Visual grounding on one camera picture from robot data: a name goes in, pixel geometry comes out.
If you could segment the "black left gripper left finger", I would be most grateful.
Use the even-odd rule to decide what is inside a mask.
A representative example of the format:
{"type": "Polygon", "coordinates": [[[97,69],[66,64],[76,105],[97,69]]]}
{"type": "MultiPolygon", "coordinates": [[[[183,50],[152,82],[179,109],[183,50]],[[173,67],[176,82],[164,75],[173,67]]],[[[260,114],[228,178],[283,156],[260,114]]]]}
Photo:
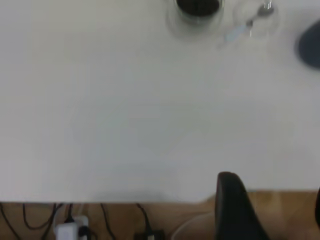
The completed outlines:
{"type": "Polygon", "coordinates": [[[216,240],[268,240],[240,177],[220,172],[215,194],[216,240]]]}

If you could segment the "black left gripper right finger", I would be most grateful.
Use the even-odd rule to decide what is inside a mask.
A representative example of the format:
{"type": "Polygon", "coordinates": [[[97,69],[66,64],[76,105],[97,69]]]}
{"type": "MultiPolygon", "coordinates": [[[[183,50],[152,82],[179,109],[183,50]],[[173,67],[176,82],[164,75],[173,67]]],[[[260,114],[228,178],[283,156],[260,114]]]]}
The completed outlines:
{"type": "Polygon", "coordinates": [[[315,221],[318,227],[320,227],[320,189],[317,192],[315,201],[315,221]]]}

